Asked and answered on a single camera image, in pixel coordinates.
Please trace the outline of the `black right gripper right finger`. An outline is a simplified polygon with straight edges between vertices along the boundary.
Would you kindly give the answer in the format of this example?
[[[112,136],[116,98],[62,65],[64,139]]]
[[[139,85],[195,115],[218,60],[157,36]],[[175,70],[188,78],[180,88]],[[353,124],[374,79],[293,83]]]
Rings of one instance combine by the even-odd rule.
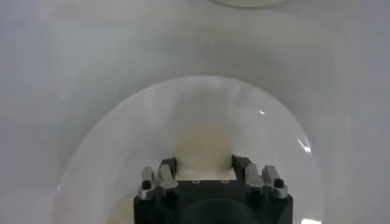
[[[288,187],[280,178],[275,166],[265,166],[259,173],[249,158],[232,155],[232,168],[237,180],[243,180],[250,192],[268,194],[272,198],[288,198]]]

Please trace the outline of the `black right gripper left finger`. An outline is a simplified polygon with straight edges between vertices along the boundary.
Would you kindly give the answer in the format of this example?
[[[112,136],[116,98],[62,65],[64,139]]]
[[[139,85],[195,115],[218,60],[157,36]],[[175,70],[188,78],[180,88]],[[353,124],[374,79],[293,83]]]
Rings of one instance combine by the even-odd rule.
[[[177,195],[179,183],[176,181],[177,161],[175,157],[163,159],[155,172],[144,167],[141,172],[141,186],[138,189],[140,200],[153,200],[158,195]]]

